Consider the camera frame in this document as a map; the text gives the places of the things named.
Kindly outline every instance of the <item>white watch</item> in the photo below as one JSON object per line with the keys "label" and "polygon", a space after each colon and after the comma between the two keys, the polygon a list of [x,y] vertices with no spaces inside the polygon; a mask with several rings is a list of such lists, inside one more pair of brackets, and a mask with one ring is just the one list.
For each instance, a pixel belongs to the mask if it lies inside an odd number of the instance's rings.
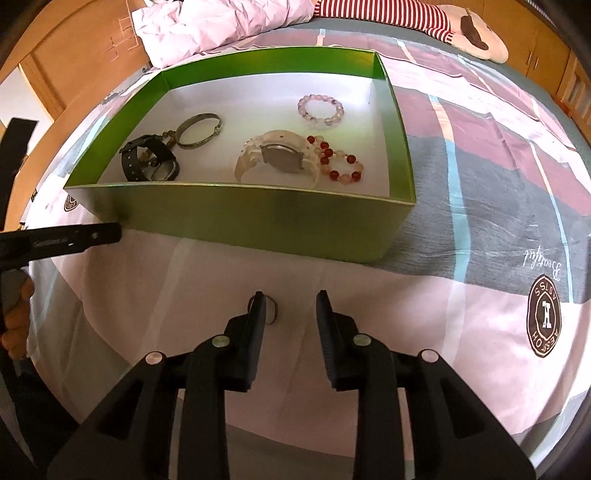
{"label": "white watch", "polygon": [[320,178],[320,159],[315,146],[287,130],[271,130],[246,142],[234,169],[236,181],[240,183],[244,173],[258,163],[268,163],[287,173],[309,173],[312,175],[310,188],[314,188]]}

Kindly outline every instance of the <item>red and white striped fabric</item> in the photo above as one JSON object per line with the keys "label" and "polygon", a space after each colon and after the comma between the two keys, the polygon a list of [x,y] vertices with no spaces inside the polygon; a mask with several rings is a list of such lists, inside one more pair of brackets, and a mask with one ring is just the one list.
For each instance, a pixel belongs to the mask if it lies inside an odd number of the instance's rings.
{"label": "red and white striped fabric", "polygon": [[447,14],[418,0],[319,0],[315,17],[353,18],[420,30],[445,43],[453,31]]}

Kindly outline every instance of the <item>black badge logo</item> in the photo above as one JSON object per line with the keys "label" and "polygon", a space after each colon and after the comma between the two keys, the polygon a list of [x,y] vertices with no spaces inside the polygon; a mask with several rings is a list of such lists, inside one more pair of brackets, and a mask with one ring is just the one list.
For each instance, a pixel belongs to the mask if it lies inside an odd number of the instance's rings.
{"label": "black badge logo", "polygon": [[73,209],[75,209],[78,206],[78,202],[75,201],[71,195],[68,195],[66,197],[66,202],[64,203],[64,211],[65,212],[71,212]]}
{"label": "black badge logo", "polygon": [[546,357],[562,329],[560,300],[550,277],[541,275],[531,286],[527,304],[527,336],[535,354]]}

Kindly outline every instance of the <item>white wall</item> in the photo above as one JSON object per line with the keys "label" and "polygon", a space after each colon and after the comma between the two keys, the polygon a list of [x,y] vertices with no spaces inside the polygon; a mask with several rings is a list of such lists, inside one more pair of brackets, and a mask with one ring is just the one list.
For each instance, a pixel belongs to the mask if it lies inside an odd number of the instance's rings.
{"label": "white wall", "polygon": [[15,116],[39,121],[29,142],[30,153],[53,121],[18,68],[0,85],[0,121],[7,127],[10,119]]}

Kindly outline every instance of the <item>black watch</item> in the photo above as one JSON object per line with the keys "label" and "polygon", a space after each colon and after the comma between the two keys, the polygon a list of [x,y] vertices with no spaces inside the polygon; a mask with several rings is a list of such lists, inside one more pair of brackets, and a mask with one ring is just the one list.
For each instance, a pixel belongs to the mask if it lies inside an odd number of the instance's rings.
{"label": "black watch", "polygon": [[[155,167],[150,178],[144,174],[144,165],[138,158],[138,147],[145,147],[154,155],[149,166]],[[162,142],[160,135],[142,135],[128,142],[121,150],[121,166],[128,181],[167,181],[178,176],[180,167],[174,154]]]}

